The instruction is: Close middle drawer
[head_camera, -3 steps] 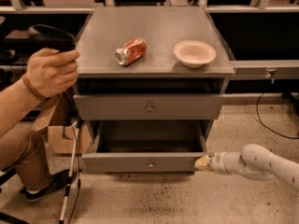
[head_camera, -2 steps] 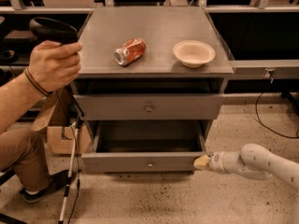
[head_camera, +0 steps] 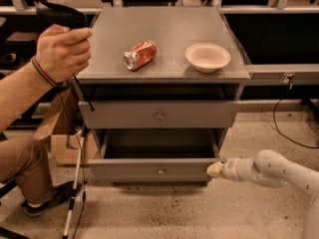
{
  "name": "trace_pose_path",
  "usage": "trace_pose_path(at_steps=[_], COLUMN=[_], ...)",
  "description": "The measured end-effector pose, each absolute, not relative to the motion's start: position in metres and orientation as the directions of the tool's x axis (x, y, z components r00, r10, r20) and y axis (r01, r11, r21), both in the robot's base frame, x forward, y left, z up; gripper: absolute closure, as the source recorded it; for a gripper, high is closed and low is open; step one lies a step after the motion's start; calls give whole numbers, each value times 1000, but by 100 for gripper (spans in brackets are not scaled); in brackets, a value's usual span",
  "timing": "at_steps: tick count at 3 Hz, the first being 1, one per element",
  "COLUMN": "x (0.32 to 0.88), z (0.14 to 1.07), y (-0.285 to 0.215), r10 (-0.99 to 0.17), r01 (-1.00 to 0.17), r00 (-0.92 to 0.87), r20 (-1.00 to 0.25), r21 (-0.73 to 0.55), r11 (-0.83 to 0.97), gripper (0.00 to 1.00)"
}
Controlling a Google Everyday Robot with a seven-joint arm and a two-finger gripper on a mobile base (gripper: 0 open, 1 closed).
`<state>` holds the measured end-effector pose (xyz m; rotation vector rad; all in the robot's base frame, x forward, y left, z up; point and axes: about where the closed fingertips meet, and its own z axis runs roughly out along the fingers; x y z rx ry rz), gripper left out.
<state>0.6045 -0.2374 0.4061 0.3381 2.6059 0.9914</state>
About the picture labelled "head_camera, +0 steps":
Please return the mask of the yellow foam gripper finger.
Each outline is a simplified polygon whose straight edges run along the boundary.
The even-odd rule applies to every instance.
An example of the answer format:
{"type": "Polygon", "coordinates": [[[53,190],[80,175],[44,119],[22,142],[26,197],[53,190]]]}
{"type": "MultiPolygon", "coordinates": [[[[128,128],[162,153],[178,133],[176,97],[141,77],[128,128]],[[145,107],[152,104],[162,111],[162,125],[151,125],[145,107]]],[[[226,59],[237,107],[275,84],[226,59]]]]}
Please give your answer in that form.
{"type": "Polygon", "coordinates": [[[222,178],[223,177],[222,170],[223,170],[223,163],[221,161],[218,161],[211,164],[206,169],[206,174],[214,178],[222,178]]]}

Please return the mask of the person's left hand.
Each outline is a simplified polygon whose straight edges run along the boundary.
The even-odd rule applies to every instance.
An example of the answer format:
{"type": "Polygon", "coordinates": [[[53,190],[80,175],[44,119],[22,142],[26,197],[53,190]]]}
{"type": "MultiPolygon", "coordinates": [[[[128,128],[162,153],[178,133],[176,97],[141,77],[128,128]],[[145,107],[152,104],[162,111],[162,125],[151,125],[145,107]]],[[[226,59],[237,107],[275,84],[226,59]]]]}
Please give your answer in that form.
{"type": "Polygon", "coordinates": [[[58,84],[86,69],[91,58],[90,28],[69,29],[52,25],[39,37],[35,61],[58,84]]]}

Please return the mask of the person's bare forearm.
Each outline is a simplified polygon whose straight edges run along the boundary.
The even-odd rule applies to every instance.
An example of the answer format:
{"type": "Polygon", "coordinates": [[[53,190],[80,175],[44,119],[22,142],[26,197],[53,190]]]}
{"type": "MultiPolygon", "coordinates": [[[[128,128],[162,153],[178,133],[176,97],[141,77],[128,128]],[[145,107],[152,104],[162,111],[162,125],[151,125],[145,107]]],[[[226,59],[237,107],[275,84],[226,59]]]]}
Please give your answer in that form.
{"type": "Polygon", "coordinates": [[[6,129],[52,87],[31,63],[0,81],[0,131],[6,129]]]}

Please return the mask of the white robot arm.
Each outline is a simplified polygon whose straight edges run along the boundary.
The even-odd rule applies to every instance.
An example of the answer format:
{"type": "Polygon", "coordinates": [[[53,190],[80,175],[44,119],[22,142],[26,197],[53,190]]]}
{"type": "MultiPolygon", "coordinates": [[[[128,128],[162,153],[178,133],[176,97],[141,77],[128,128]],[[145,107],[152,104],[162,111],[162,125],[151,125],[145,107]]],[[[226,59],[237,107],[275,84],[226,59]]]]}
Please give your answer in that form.
{"type": "Polygon", "coordinates": [[[252,158],[229,158],[206,169],[214,178],[250,181],[264,187],[278,188],[290,184],[310,197],[302,239],[319,239],[319,172],[288,160],[270,149],[252,158]]]}

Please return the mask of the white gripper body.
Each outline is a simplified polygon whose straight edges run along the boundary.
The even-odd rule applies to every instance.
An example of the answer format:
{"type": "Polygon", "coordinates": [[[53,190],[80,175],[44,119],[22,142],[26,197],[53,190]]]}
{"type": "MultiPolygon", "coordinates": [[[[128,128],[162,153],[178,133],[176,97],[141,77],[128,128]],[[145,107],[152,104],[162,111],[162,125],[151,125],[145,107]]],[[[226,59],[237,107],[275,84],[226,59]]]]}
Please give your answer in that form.
{"type": "Polygon", "coordinates": [[[232,181],[253,181],[257,171],[253,158],[229,158],[223,165],[222,175],[232,181]]]}

